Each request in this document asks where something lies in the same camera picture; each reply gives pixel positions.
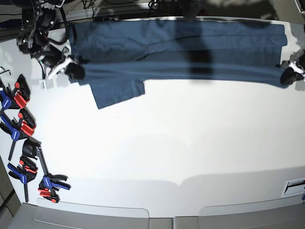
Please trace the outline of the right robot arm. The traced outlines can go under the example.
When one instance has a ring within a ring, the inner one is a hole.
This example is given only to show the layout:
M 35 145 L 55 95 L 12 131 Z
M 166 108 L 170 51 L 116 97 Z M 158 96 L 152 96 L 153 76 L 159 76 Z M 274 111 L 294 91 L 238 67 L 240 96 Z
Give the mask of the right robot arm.
M 66 55 L 68 47 L 60 51 L 54 45 L 64 45 L 70 32 L 64 9 L 64 0 L 12 0 L 12 4 L 21 8 L 21 32 L 16 39 L 19 51 L 36 59 L 42 68 L 42 78 L 52 79 L 58 73 L 63 73 L 73 80 L 85 77 L 84 69 L 71 55 Z M 49 38 L 49 31 L 53 28 L 59 9 L 65 36 L 56 41 Z

